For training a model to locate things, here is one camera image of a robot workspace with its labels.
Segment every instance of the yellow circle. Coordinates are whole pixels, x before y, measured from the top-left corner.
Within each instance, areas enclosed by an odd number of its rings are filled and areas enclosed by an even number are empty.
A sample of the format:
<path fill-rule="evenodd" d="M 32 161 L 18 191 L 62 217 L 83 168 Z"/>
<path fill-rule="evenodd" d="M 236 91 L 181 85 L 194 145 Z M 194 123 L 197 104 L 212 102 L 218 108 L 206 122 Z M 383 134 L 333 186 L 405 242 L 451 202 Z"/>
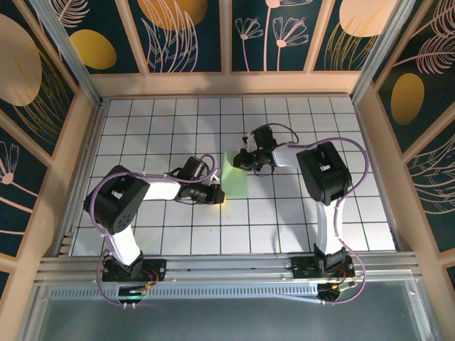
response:
<path fill-rule="evenodd" d="M 30 104 L 41 87 L 39 49 L 26 30 L 0 14 L 0 98 L 9 104 Z"/>
<path fill-rule="evenodd" d="M 137 2 L 142 12 L 154 25 L 165 30 L 176 30 L 178 16 L 174 0 L 138 0 Z M 193 25 L 200 23 L 207 13 L 207 0 L 175 0 L 175 2 L 182 12 L 188 13 Z M 183 22 L 179 27 L 185 28 L 186 24 Z"/>
<path fill-rule="evenodd" d="M 397 0 L 343 0 L 341 28 L 355 37 L 373 37 L 382 32 Z"/>
<path fill-rule="evenodd" d="M 80 30 L 70 37 L 81 61 L 89 67 L 104 70 L 117 61 L 114 46 L 101 34 L 92 30 Z"/>
<path fill-rule="evenodd" d="M 402 126 L 412 122 L 422 107 L 425 96 L 423 81 L 412 73 L 405 73 L 392 91 L 392 117 Z"/>

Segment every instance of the purple cable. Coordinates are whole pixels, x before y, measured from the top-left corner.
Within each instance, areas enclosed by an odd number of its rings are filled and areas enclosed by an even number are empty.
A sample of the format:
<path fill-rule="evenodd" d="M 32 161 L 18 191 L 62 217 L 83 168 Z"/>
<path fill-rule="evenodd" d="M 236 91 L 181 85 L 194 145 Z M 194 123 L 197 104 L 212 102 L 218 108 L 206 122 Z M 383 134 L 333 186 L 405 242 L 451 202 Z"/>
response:
<path fill-rule="evenodd" d="M 352 296 L 350 298 L 347 298 L 345 300 L 342 300 L 342 301 L 331 302 L 331 304 L 335 305 L 335 304 L 343 304 L 343 303 L 347 303 L 347 302 L 351 302 L 351 301 L 355 300 L 362 293 L 363 289 L 365 288 L 365 284 L 366 284 L 367 273 L 366 273 L 366 270 L 365 270 L 365 264 L 363 263 L 362 259 L 356 254 L 356 252 L 354 250 L 352 250 L 348 245 L 346 245 L 346 243 L 340 238 L 340 235 L 338 234 L 337 217 L 338 217 L 338 208 L 340 207 L 340 204 L 346 199 L 346 197 L 348 195 L 350 195 L 365 180 L 365 178 L 368 175 L 368 169 L 369 169 L 369 166 L 370 166 L 370 163 L 369 163 L 369 160 L 368 160 L 368 154 L 365 151 L 365 149 L 362 148 L 362 146 L 360 144 L 358 144 L 354 140 L 347 139 L 346 137 L 330 137 L 328 139 L 323 139 L 323 140 L 317 141 L 317 142 L 315 142 L 313 144 L 307 144 L 307 145 L 305 145 L 305 144 L 298 145 L 298 144 L 294 144 L 293 142 L 288 142 L 287 146 L 289 148 L 312 148 L 312 147 L 314 147 L 314 146 L 316 146 L 318 144 L 322 144 L 323 142 L 329 142 L 329 141 L 345 141 L 345 142 L 348 142 L 350 144 L 353 144 L 356 148 L 358 148 L 358 150 L 362 153 L 363 158 L 365 159 L 365 170 L 363 171 L 362 178 L 360 178 L 359 182 L 356 183 L 343 197 L 340 197 L 336 201 L 335 215 L 334 215 L 334 218 L 333 218 L 333 220 L 334 220 L 333 221 L 333 225 L 335 227 L 335 235 L 336 235 L 336 237 L 338 238 L 339 242 L 348 251 L 350 251 L 354 255 L 354 257 L 359 261 L 360 266 L 362 267 L 362 271 L 363 271 L 362 285 L 360 287 L 360 290 L 354 296 Z"/>
<path fill-rule="evenodd" d="M 137 178 L 169 179 L 169 180 L 177 181 L 179 183 L 202 183 L 203 181 L 211 178 L 212 175 L 215 174 L 215 172 L 216 172 L 215 159 L 213 158 L 213 156 L 211 156 L 210 154 L 204 154 L 204 155 L 202 155 L 200 157 L 201 160 L 204 159 L 204 158 L 209 158 L 212 161 L 212 169 L 210 169 L 210 172 L 208 172 L 208 174 L 206 176 L 202 177 L 201 179 L 197 179 L 197 180 L 182 180 L 182 179 L 179 179 L 179 178 L 175 178 L 175 177 L 173 177 L 171 175 L 164 175 L 164 174 L 145 174 L 145 173 L 135 173 L 135 172 L 120 172 L 120 173 L 115 173 L 115 174 L 111 174 L 111 175 L 107 176 L 106 178 L 104 178 L 104 179 L 102 179 L 100 181 L 100 183 L 97 185 L 97 187 L 95 187 L 95 189 L 93 190 L 92 199 L 90 201 L 89 211 L 90 211 L 90 220 L 92 221 L 93 227 L 101 232 L 102 236 L 105 238 L 105 241 L 107 243 L 107 248 L 108 248 L 108 249 L 105 249 L 101 253 L 100 260 L 98 261 L 98 267 L 97 267 L 97 287 L 98 287 L 98 290 L 101 293 L 101 296 L 107 302 L 109 302 L 109 303 L 111 303 L 113 305 L 117 305 L 117 306 L 125 306 L 125 307 L 126 306 L 131 306 L 131 305 L 122 305 L 120 302 L 116 302 L 116 301 L 112 300 L 111 298 L 106 296 L 106 294 L 104 293 L 104 291 L 101 288 L 100 270 L 101 270 L 102 259 L 105 256 L 105 252 L 106 251 L 114 252 L 114 245 L 112 245 L 112 242 L 110 241 L 109 238 L 106 238 L 106 236 L 108 235 L 108 231 L 103 226 L 99 225 L 96 222 L 96 220 L 95 220 L 95 198 L 98 196 L 98 193 L 100 192 L 101 187 L 107 181 L 110 181 L 110 180 L 115 179 L 115 178 L 121 178 L 123 176 L 128 176 L 128 175 L 129 176 L 135 176 Z"/>

